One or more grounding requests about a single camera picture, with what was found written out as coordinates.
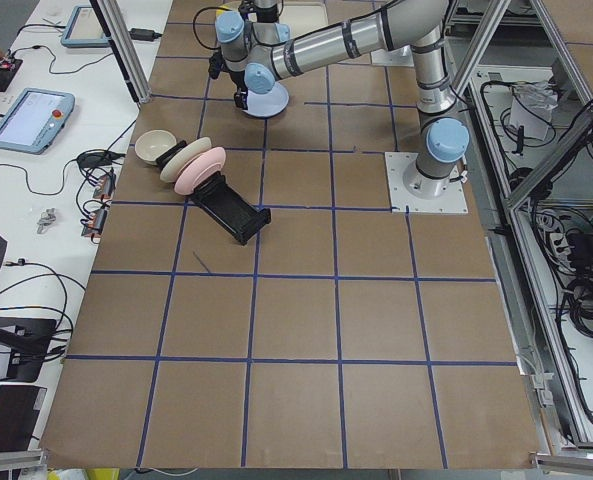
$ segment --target blue joint cap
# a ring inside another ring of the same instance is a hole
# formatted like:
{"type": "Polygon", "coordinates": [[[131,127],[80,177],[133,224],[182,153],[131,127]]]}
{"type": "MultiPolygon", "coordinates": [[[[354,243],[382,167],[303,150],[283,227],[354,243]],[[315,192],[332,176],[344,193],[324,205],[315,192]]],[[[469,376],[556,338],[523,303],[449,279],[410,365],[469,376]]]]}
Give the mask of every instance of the blue joint cap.
{"type": "Polygon", "coordinates": [[[454,163],[465,155],[469,130],[454,118],[441,118],[429,127],[427,150],[442,163],[454,163]]]}
{"type": "Polygon", "coordinates": [[[245,67],[245,85],[252,92],[264,95],[269,93],[276,79],[269,69],[260,63],[248,63],[245,67]]]}
{"type": "Polygon", "coordinates": [[[231,43],[245,29],[245,20],[238,12],[223,12],[216,19],[216,38],[220,43],[231,43]]]}
{"type": "Polygon", "coordinates": [[[292,35],[289,25],[285,25],[284,23],[276,24],[276,33],[278,34],[279,42],[286,42],[291,38],[292,35]]]}

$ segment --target tiled table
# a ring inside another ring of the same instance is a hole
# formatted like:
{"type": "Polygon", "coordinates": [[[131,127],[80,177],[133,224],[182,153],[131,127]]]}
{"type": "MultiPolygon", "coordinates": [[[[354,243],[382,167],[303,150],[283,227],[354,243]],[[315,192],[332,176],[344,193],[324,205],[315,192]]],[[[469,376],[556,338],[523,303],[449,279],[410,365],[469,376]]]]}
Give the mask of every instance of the tiled table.
{"type": "MultiPolygon", "coordinates": [[[[130,150],[50,465],[528,466],[534,424],[472,196],[465,216],[390,211],[383,152],[417,146],[413,71],[333,65],[249,118],[227,78],[208,80],[196,3],[172,8],[134,138],[210,136],[272,223],[237,245],[130,150]]],[[[332,22],[372,5],[327,7],[332,22]]]]}

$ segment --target white cable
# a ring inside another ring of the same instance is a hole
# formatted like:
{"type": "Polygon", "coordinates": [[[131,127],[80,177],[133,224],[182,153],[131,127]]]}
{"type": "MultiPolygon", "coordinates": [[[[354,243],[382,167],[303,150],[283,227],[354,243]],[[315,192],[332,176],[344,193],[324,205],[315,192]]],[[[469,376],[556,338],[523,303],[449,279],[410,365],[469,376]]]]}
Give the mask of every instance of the white cable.
{"type": "Polygon", "coordinates": [[[189,472],[184,472],[184,473],[168,473],[168,472],[164,472],[163,470],[158,470],[157,468],[152,468],[152,470],[154,472],[158,472],[158,473],[162,473],[163,475],[167,475],[168,477],[184,477],[186,475],[191,475],[192,473],[197,471],[198,468],[194,468],[194,469],[190,470],[189,472]]]}

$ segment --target robotic arm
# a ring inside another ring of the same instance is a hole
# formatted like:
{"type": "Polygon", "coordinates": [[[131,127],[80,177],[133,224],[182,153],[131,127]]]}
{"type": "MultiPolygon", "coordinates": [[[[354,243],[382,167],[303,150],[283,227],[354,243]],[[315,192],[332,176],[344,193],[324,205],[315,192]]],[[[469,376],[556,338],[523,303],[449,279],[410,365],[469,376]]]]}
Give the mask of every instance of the robotic arm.
{"type": "Polygon", "coordinates": [[[456,103],[443,60],[442,21],[449,1],[393,0],[370,14],[295,39],[289,38],[287,26],[275,23],[276,3],[245,0],[241,13],[225,12],[216,20],[224,69],[237,86],[236,105],[246,108],[248,90],[265,94],[277,80],[374,50],[392,51],[411,44],[425,141],[405,182],[418,197],[440,195],[469,143],[469,133],[460,122],[441,117],[456,103]],[[260,12],[259,22],[246,18],[245,5],[260,12]]]}

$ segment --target small metal object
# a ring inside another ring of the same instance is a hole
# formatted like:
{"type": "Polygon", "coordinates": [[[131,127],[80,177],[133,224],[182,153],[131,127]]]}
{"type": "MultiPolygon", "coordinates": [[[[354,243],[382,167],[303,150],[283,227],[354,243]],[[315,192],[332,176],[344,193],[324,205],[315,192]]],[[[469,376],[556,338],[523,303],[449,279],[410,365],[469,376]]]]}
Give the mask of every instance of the small metal object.
{"type": "Polygon", "coordinates": [[[43,234],[45,233],[45,228],[56,221],[56,214],[54,213],[55,209],[48,208],[43,213],[40,214],[40,218],[38,219],[38,230],[36,233],[43,234]]]}

